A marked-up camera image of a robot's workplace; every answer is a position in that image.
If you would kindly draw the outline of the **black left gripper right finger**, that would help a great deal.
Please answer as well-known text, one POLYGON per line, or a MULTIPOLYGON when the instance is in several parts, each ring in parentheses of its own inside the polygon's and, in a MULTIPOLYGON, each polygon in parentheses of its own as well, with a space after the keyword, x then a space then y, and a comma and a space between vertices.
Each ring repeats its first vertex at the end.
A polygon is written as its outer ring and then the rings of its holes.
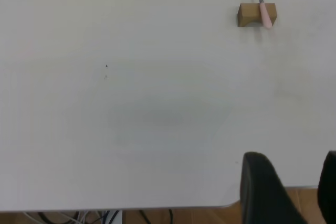
POLYGON ((318 185, 318 205, 326 223, 335 224, 336 160, 335 151, 329 151, 318 185))

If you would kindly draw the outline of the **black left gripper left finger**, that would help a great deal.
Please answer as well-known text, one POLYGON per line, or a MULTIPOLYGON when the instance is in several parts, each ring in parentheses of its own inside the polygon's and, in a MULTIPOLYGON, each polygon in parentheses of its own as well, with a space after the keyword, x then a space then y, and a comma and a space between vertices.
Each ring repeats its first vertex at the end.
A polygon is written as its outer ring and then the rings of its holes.
POLYGON ((245 153, 241 171, 242 223, 306 223, 264 154, 245 153))

